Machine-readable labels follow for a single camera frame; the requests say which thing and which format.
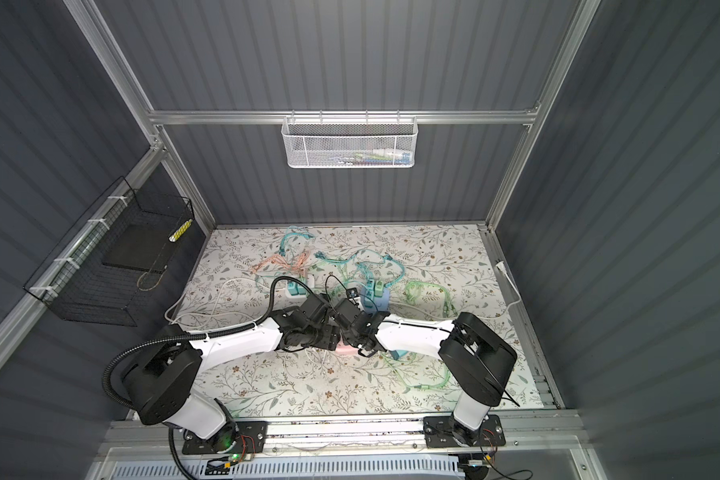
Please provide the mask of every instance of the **black mounting plate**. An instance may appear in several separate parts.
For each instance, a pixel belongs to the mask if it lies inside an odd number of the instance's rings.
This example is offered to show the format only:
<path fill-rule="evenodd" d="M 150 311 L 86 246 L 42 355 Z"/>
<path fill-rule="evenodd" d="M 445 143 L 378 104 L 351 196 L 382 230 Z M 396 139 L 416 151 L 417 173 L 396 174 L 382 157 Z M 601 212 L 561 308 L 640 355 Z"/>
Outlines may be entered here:
<path fill-rule="evenodd" d="M 424 438 L 427 441 L 427 448 L 453 448 L 462 447 L 459 445 L 450 433 L 450 425 L 447 416 L 431 416 L 424 417 Z M 484 432 L 489 430 L 493 435 Z M 480 440 L 478 445 L 486 448 L 502 447 L 507 445 L 507 439 L 504 437 L 504 429 L 501 427 L 501 420 L 496 415 L 489 415 L 483 420 L 480 426 Z"/>
<path fill-rule="evenodd" d="M 254 453 L 261 453 L 264 451 L 264 441 L 266 441 L 266 422 L 237 422 L 237 427 L 240 433 L 245 436 L 253 438 L 253 445 L 256 447 L 253 449 Z M 251 441 L 246 438 L 246 455 L 251 453 Z M 192 436 L 191 438 L 184 439 L 184 446 L 181 448 L 183 455 L 205 455 L 205 454 L 216 454 L 213 451 L 211 443 L 202 438 Z M 235 442 L 232 446 L 232 450 L 228 453 L 242 453 L 242 442 Z"/>

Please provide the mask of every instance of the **yellow and white brush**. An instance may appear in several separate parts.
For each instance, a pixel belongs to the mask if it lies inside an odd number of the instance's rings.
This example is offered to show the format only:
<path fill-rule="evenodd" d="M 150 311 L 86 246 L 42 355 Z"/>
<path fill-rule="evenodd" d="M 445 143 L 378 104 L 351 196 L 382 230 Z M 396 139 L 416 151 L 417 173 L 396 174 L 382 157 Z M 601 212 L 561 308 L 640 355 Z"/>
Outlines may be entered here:
<path fill-rule="evenodd" d="M 180 226 L 178 230 L 173 232 L 173 235 L 168 237 L 168 240 L 175 242 L 179 239 L 180 236 L 184 235 L 184 232 L 186 232 L 186 229 L 190 228 L 190 225 L 192 225 L 192 219 L 190 218 L 186 222 L 184 222 L 184 225 Z"/>

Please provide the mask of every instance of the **floral tablecloth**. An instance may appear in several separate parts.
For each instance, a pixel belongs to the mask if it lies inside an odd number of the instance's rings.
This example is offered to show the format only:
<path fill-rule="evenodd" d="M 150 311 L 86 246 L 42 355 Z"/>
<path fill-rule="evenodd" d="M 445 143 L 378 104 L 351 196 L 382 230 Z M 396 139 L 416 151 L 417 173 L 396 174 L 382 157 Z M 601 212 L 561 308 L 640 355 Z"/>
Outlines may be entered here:
<path fill-rule="evenodd" d="M 276 254 L 287 231 L 294 230 L 214 231 L 187 287 L 179 322 L 190 329 L 246 321 L 235 313 L 214 317 L 191 314 L 210 313 L 214 305 L 215 313 L 237 311 L 260 316 L 269 301 L 268 275 L 277 272 L 276 266 L 260 270 L 258 284 L 228 280 L 253 279 L 250 267 Z M 363 278 L 355 262 L 344 267 L 327 264 L 315 257 L 317 252 L 327 258 L 343 259 L 363 249 L 391 255 L 405 267 L 405 276 L 391 288 L 392 301 L 412 303 L 437 316 L 455 315 L 450 309 L 444 310 L 444 290 L 426 284 L 431 283 L 446 289 L 456 312 L 466 310 L 489 318 L 490 328 L 518 352 L 508 391 L 522 408 L 542 407 L 509 317 L 491 318 L 504 311 L 504 302 L 476 226 L 331 227 L 311 228 L 308 232 L 313 238 L 288 238 L 286 257 L 309 251 L 308 272 L 316 277 L 317 291 L 323 291 L 329 274 L 345 282 Z M 395 264 L 381 262 L 379 256 L 369 252 L 360 253 L 356 260 L 373 262 L 366 265 L 377 280 L 389 282 L 400 273 Z M 333 279 L 330 282 L 329 289 L 338 284 Z M 421 283 L 412 284 L 406 294 L 409 282 Z M 276 294 L 276 308 L 298 303 L 283 292 Z M 389 309 L 408 318 L 423 317 L 406 306 L 390 305 Z M 461 392 L 438 359 L 413 353 L 400 360 L 386 353 L 363 358 L 313 349 L 233 360 L 198 375 L 195 386 L 224 402 L 233 415 L 242 417 L 450 411 Z M 502 401 L 498 408 L 517 407 Z"/>

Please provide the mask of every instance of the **gray wall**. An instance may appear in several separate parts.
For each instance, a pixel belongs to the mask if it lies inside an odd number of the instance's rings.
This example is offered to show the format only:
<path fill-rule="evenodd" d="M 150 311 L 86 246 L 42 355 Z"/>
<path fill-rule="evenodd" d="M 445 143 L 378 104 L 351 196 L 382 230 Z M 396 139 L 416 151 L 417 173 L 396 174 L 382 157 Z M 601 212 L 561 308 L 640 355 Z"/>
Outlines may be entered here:
<path fill-rule="evenodd" d="M 159 110 L 532 108 L 575 0 L 100 0 Z M 276 127 L 169 126 L 219 224 L 481 220 L 519 126 L 423 126 L 416 165 L 295 170 Z"/>
<path fill-rule="evenodd" d="M 412 168 L 290 168 L 277 126 L 166 127 L 219 224 L 484 220 L 520 125 L 425 125 Z"/>
<path fill-rule="evenodd" d="M 611 478 L 720 478 L 720 1 L 605 2 L 498 229 Z"/>
<path fill-rule="evenodd" d="M 146 152 L 140 129 L 62 2 L 0 2 L 0 321 L 76 219 Z M 158 168 L 146 189 L 176 193 Z M 196 226 L 184 242 L 203 242 Z M 0 370 L 0 478 L 82 478 L 109 420 L 100 375 L 151 336 L 194 255 L 179 252 L 154 321 L 103 326 L 42 316 Z"/>

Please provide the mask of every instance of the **pink object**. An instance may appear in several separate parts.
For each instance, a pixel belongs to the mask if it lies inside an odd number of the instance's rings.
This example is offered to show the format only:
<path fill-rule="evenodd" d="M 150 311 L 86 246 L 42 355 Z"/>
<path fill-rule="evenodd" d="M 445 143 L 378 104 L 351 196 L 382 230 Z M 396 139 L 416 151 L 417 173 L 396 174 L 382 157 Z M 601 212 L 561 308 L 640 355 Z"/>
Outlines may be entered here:
<path fill-rule="evenodd" d="M 355 355 L 357 352 L 358 349 L 356 346 L 347 345 L 344 343 L 344 340 L 340 341 L 338 345 L 336 345 L 336 353 L 339 355 Z"/>

